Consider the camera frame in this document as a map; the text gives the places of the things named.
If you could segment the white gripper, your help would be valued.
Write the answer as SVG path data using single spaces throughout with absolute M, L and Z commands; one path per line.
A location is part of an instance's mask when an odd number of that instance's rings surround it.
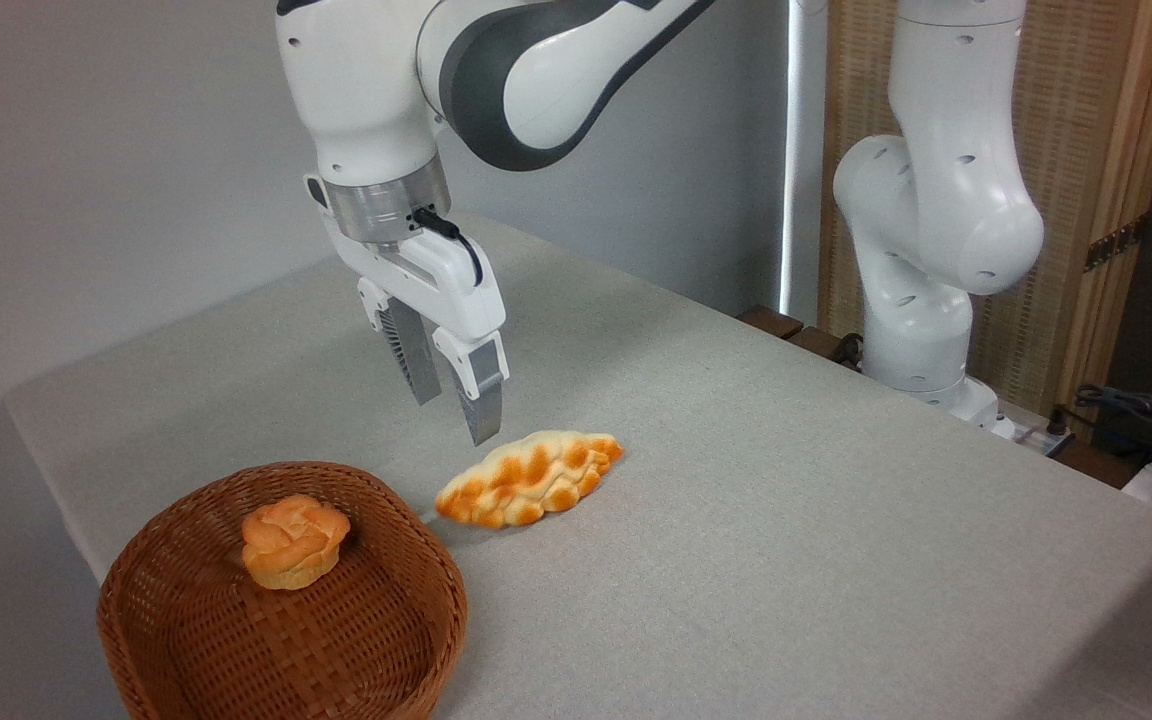
M 502 424 L 509 367 L 498 331 L 506 306 L 483 247 L 463 234 L 453 240 L 426 227 L 393 245 L 348 238 L 326 183 L 314 174 L 305 181 L 340 260 L 361 275 L 357 290 L 367 320 L 387 341 L 417 406 L 442 392 L 426 318 L 439 327 L 431 338 L 450 366 L 473 446 L 488 441 Z

